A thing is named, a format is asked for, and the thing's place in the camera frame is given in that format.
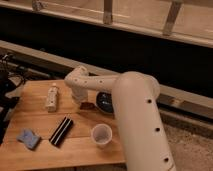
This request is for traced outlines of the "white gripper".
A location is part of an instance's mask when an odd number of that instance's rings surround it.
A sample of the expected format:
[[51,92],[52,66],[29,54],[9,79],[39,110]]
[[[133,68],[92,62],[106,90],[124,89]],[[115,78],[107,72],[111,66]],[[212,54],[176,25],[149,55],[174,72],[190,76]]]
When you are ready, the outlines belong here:
[[88,100],[88,91],[83,88],[74,87],[72,89],[72,98],[76,103],[79,103],[78,108],[83,109],[84,101]]

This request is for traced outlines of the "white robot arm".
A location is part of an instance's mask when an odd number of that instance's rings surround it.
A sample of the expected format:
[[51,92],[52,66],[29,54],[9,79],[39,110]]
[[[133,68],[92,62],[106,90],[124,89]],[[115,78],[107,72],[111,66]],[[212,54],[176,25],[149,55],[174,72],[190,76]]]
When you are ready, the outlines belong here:
[[88,90],[110,93],[128,171],[177,171],[156,104],[158,81],[139,72],[90,76],[78,66],[64,79],[77,103]]

